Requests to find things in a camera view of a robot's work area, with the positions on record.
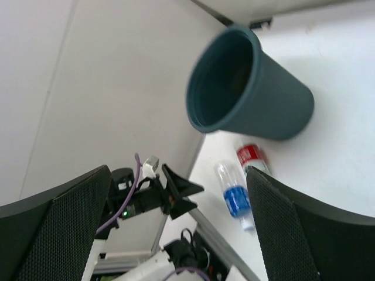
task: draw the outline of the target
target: cable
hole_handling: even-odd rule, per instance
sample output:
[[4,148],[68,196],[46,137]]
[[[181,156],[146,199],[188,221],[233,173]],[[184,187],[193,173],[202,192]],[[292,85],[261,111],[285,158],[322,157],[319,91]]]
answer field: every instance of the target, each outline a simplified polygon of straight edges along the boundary
[[99,234],[101,231],[103,231],[107,226],[109,226],[112,222],[114,222],[121,215],[121,213],[127,207],[128,203],[130,201],[130,198],[133,196],[135,188],[138,184],[139,174],[141,172],[141,167],[142,167],[142,164],[141,164],[141,161],[139,159],[138,153],[135,154],[135,161],[137,163],[137,171],[135,172],[134,182],[133,182],[133,185],[130,188],[129,194],[127,195],[127,197],[126,197],[125,201],[123,202],[123,204],[121,205],[120,209],[118,209],[117,213],[115,213],[108,221],[106,221],[101,227],[99,227],[96,230],[96,235]]
[[202,270],[200,270],[198,268],[193,268],[193,267],[177,268],[176,270],[172,271],[170,274],[165,276],[165,278],[162,279],[162,281],[167,281],[169,278],[171,278],[172,275],[183,272],[183,271],[186,271],[186,270],[189,271],[189,272],[197,273],[205,281],[210,281],[210,278],[207,276],[207,274],[205,274]]

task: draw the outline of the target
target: purple cable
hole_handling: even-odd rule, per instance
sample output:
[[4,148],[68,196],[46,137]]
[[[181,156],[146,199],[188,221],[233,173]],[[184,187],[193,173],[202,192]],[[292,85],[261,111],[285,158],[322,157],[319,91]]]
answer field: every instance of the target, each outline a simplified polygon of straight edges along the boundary
[[128,203],[130,201],[130,198],[133,196],[134,190],[135,190],[135,188],[138,184],[139,174],[140,174],[141,166],[142,166],[138,153],[135,154],[135,161],[137,163],[137,171],[135,172],[135,179],[134,179],[133,185],[130,188],[129,194],[127,195],[127,197],[126,197],[125,201],[123,202],[123,204],[121,205],[120,209],[118,209],[117,213],[115,213],[108,221],[106,221],[101,227],[99,227],[96,230],[96,234],[99,234],[102,230],[104,230],[107,226],[109,226],[112,222],[114,222],[121,215],[121,213],[127,207]]
[[200,270],[198,268],[193,268],[193,267],[177,268],[176,270],[172,271],[170,274],[165,276],[165,278],[162,279],[162,281],[167,281],[169,278],[171,278],[172,275],[183,272],[183,271],[186,271],[186,270],[189,271],[189,272],[197,273],[205,281],[210,281],[210,278],[207,276],[207,274],[205,274],[202,270]]

